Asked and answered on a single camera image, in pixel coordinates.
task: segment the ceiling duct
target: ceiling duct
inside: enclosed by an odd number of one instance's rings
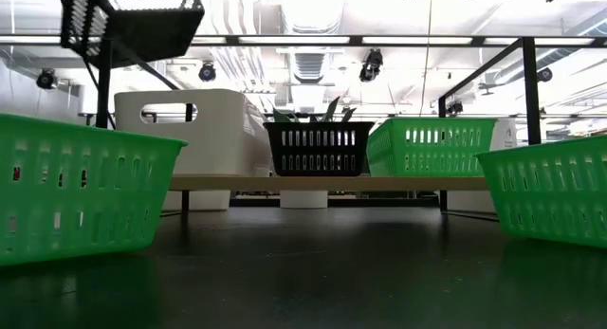
[[[290,35],[334,35],[339,33],[343,4],[345,0],[281,0],[283,25],[285,34]],[[331,54],[322,53],[314,48],[314,52],[288,54],[288,65],[291,81],[301,84],[316,84],[321,82],[331,63]],[[291,95],[296,107],[309,107],[322,103],[312,100],[312,96],[324,95],[324,87],[306,86],[314,91],[310,94],[300,91],[303,87],[291,88]]]
[[[607,9],[602,10],[591,18],[583,21],[575,27],[566,31],[563,36],[587,36],[603,37],[607,35]],[[536,52],[538,71],[548,67],[561,59],[577,52],[578,48],[553,48],[540,49]],[[511,64],[510,66],[498,71],[493,76],[493,80],[498,84],[507,84],[515,82],[524,77],[523,60]]]

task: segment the wooden plank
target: wooden plank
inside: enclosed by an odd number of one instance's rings
[[[171,191],[486,191],[484,177],[236,177],[174,175]]]

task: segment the dark floor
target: dark floor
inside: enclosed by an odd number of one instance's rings
[[[607,251],[432,209],[231,209],[0,269],[0,328],[602,328]]]

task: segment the light panel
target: light panel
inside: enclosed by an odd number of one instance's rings
[[[60,36],[1,36],[0,41],[3,45],[55,45],[61,42]]]
[[[366,45],[469,45],[471,37],[451,36],[364,36],[362,42]]]
[[[347,44],[350,42],[348,36],[240,36],[238,42],[241,44]]]
[[[183,0],[107,0],[114,10],[180,9]]]
[[[539,46],[582,46],[590,45],[594,38],[537,38],[535,44]]]
[[[343,54],[343,48],[287,47],[276,48],[277,54]]]
[[[510,46],[517,41],[518,38],[486,38],[485,45],[504,45]]]
[[[194,36],[192,39],[192,45],[203,45],[203,44],[224,44],[226,42],[226,38],[222,36]]]

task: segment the green plastic basket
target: green plastic basket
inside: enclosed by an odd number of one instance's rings
[[[607,137],[478,157],[503,231],[607,247]]]
[[[369,136],[372,176],[481,176],[497,119],[388,119]]]
[[[0,115],[0,265],[149,246],[185,145]]]

